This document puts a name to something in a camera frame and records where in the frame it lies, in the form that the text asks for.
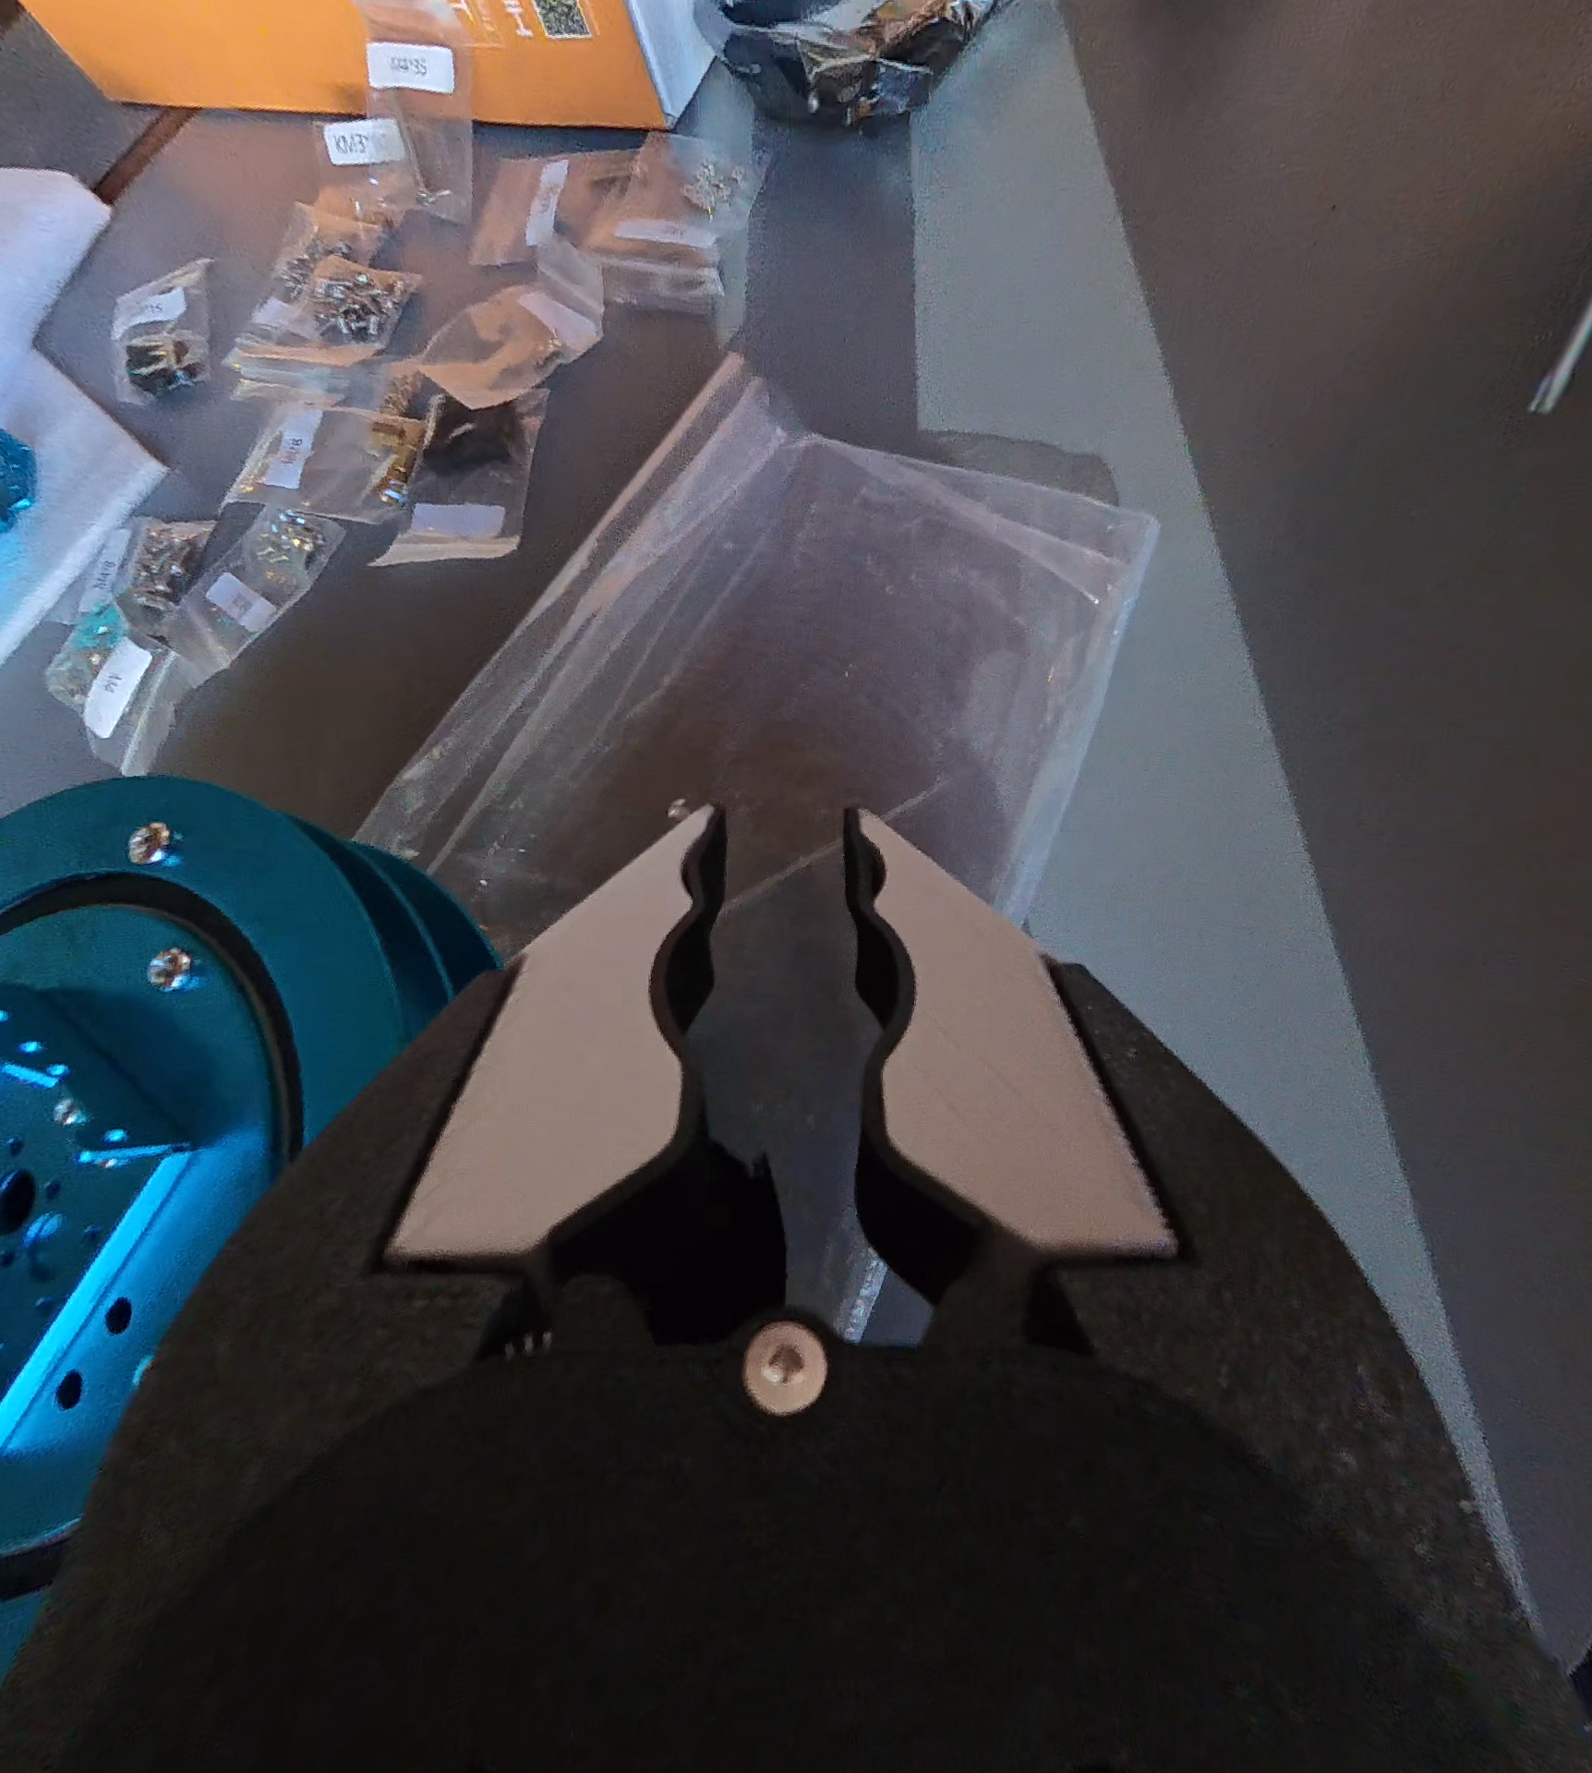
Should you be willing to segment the grey desk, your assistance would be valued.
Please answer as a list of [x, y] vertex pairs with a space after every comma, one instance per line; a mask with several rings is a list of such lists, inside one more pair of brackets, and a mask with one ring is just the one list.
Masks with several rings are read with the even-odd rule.
[[[1342, 977], [1226, 564], [1191, 464], [1117, 193], [1060, 4], [1017, 4], [947, 78], [940, 100], [886, 133], [827, 139], [760, 124], [766, 187], [729, 266], [735, 348], [808, 429], [927, 457], [941, 433], [1008, 440], [1034, 475], [1054, 447], [1113, 471], [1122, 503], [1161, 521], [1139, 606], [1063, 824], [1025, 922], [1082, 963], [1281, 1158], [1339, 1230], [1449, 1413], [1475, 1502], [1547, 1644], [1580, 1653], [1558, 1591], [1540, 1596], [1494, 1472], [1492, 1441], [1453, 1338], [1451, 1273], [1427, 1249], [1425, 1208]], [[157, 117], [103, 100], [25, 21], [0, 45], [0, 167], [103, 174], [114, 217], [62, 292], [40, 344], [105, 390], [103, 311], [144, 277], [217, 259], [240, 320], [317, 170], [301, 117], [205, 111], [164, 141]], [[162, 765], [349, 833], [426, 741], [615, 494], [672, 431], [722, 355], [709, 324], [626, 311], [550, 405], [550, 438], [520, 554], [445, 588], [378, 590], [336, 566], [293, 630], [245, 676], [188, 704]], [[38, 676], [40, 627], [0, 667], [0, 817], [101, 767]], [[845, 1020], [849, 959], [836, 859], [768, 891], [814, 918], [812, 961], [772, 963], [792, 1001], [794, 1059], [762, 1061], [755, 1099], [712, 1086], [720, 1131], [766, 1151], [796, 1221], [792, 1275], [840, 1328], [892, 1332], [917, 1302], [881, 1290], [849, 1212], [847, 1107], [821, 1040]]]

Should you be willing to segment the silver antistatic bag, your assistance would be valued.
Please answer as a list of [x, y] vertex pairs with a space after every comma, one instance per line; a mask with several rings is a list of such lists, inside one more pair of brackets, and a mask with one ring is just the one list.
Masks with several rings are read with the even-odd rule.
[[906, 119], [1006, 2], [696, 2], [698, 34], [755, 108], [857, 128]]

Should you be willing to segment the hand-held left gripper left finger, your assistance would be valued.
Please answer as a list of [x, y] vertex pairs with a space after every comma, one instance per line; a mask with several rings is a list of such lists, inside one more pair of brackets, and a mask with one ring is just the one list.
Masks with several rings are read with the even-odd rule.
[[672, 824], [528, 942], [384, 1249], [395, 1269], [541, 1273], [557, 1240], [692, 1149], [688, 1035], [714, 992], [727, 822]]

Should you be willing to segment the large clear plastic bag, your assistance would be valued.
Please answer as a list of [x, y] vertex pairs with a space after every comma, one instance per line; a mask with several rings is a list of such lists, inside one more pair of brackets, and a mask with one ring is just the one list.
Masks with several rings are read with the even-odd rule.
[[851, 1341], [888, 1271], [853, 1205], [873, 1020], [844, 813], [1023, 924], [1159, 542], [1045, 446], [927, 442], [812, 433], [724, 359], [358, 828], [511, 957], [676, 798], [724, 811], [690, 1046], [718, 1142], [775, 1182], [788, 1299]]

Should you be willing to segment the pile of labelled screw bags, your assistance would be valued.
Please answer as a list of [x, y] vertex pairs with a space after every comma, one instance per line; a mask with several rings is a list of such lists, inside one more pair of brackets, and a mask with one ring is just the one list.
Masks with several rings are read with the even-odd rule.
[[182, 702], [293, 610], [352, 532], [376, 569], [496, 566], [520, 542], [550, 383], [639, 303], [711, 316], [764, 152], [668, 128], [511, 157], [474, 204], [480, 4], [352, 4], [363, 108], [325, 119], [221, 357], [262, 407], [221, 510], [138, 519], [97, 562], [46, 689], [97, 761], [153, 771]]

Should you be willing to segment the orange cardboard box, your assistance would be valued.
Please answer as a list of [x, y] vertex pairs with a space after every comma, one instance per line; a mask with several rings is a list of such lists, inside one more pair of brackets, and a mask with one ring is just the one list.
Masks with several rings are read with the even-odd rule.
[[712, 50], [690, 2], [27, 2], [121, 104], [354, 115], [376, 45], [424, 58], [428, 96], [456, 74], [474, 122], [670, 128]]

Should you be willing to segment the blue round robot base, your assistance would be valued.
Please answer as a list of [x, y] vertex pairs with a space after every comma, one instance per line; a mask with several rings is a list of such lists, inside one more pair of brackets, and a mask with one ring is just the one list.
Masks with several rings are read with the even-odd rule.
[[256, 1201], [496, 966], [411, 865], [223, 787], [114, 778], [0, 819], [0, 979], [81, 1001], [188, 1140], [11, 1389], [0, 1604], [53, 1583], [157, 1345]]

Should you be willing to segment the small blue U bracket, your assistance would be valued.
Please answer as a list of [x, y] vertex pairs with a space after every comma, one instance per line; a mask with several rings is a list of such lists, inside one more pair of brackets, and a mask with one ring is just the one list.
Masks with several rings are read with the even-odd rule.
[[0, 979], [0, 1434], [110, 1236], [188, 1149], [81, 1000]]

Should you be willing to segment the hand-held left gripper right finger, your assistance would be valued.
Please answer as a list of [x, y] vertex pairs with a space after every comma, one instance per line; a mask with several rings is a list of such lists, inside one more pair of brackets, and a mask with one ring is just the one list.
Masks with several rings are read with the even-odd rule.
[[847, 809], [853, 985], [877, 1025], [853, 1205], [888, 1266], [1170, 1262], [1158, 1199], [1052, 963], [884, 819]]

